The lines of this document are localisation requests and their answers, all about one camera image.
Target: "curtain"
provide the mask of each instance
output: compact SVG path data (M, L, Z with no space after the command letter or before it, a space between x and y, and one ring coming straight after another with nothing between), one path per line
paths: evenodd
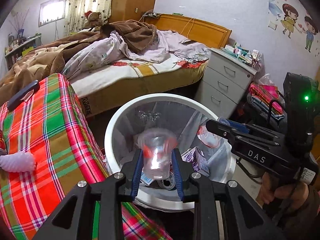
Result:
M100 12L105 21L111 16L111 0L67 0L65 10L65 36L78 32L87 21L84 14L87 11Z

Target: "cartoon girl sticker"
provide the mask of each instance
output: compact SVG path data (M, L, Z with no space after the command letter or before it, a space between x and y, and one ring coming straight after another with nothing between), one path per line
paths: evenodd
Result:
M311 45L314 40L314 35L316 35L319 31L318 31L317 26L315 25L315 23L313 22L313 20L309 16L306 16L304 18L304 22L305 22L308 30L304 31L304 29L302 29L302 32L304 32L307 35L306 49L308 49L310 52Z
M288 30L289 31L288 37L290 38L291 33L293 33L293 27L295 27L297 31L301 33L301 31L298 30L298 28L296 27L296 21L299 16L297 10L287 3L284 3L282 5L282 10L284 12L284 19L281 20L281 23L285 28L282 33L285 34L285 32Z

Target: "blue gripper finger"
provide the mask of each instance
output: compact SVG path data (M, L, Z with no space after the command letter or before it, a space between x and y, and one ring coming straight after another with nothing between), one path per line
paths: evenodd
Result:
M138 195L141 172L143 168L143 151L140 150L139 158L132 176L131 197L134 199Z
M174 178L176 180L176 188L177 188L178 196L180 197L180 200L183 201L183 198L184 198L183 181L182 181L182 176L180 173L177 155L179 155L178 158L181 158L180 152L177 149L174 149L172 151L172 157L171 157L173 174L174 174Z

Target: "drawer handle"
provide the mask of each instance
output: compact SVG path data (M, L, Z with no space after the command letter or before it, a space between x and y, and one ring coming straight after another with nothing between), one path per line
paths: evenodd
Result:
M218 80L218 85L219 85L219 84L224 85L224 86L227 88L227 90L228 90L229 86L223 84L222 82L220 82L220 81Z
M225 68L227 68L228 70L232 71L234 73L234 75L236 76L236 72L234 70L232 70L231 68L228 68L227 66L224 66Z
M217 99L215 99L213 96L211 96L211 101L212 101L212 99L216 100L216 101L218 102L218 104L221 103L221 100L217 100Z

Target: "trash can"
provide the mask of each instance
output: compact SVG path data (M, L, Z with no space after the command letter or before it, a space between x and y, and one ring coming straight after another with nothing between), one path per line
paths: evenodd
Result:
M199 128L209 119L218 117L207 107L189 98L174 94L150 94L131 100L111 118L105 133L105 162L109 172L121 170L131 161L140 133L150 128L168 129L176 135L180 153L197 146L210 171L209 179L226 183L233 176L236 158L230 144L223 138L218 147L204 144ZM148 187L141 183L136 204L166 212L191 210L194 203L182 203L177 190Z

